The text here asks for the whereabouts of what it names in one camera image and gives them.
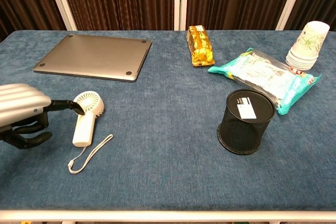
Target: blue fabric surface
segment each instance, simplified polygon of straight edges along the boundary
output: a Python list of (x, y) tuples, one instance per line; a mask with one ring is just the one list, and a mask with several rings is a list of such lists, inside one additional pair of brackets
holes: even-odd
[[(0, 209), (336, 210), (336, 33), (329, 32), (314, 75), (287, 115), (276, 114), (260, 149), (230, 153), (216, 130), (227, 95), (243, 86), (194, 68), (184, 31), (82, 31), (150, 39), (136, 82), (34, 73), (66, 31), (17, 31), (0, 44), (1, 84), (27, 83), (52, 99), (94, 90), (106, 111), (93, 144), (114, 138), (72, 175), (74, 111), (49, 113), (53, 137), (29, 150), (0, 142)], [(208, 31), (217, 66), (247, 48), (284, 62), (300, 31)]]

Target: robotic hand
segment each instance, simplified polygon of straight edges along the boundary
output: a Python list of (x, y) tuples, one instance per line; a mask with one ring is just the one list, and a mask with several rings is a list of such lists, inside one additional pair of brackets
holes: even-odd
[(0, 141), (3, 140), (19, 149), (37, 146), (51, 137), (50, 132), (32, 138), (30, 134), (48, 127), (49, 111), (72, 109), (84, 115), (81, 106), (69, 100), (51, 100), (48, 96), (27, 84), (0, 86)]

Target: gold wrapper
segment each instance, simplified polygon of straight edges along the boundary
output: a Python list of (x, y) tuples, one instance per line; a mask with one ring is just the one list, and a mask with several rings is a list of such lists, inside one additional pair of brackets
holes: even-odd
[(212, 46), (204, 26), (190, 26), (187, 42), (194, 67), (211, 66), (215, 63)]

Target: pen holder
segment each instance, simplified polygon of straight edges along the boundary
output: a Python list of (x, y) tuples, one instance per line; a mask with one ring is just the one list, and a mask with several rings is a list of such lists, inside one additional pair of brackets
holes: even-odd
[(271, 100), (255, 90), (236, 90), (228, 95), (219, 142), (230, 152), (248, 155), (257, 151), (261, 137), (275, 113)]

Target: silver laptop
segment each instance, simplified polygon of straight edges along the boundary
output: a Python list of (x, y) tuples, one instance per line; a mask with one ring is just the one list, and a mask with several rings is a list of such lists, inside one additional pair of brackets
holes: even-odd
[(33, 71), (135, 81), (151, 45), (143, 39), (69, 34)]

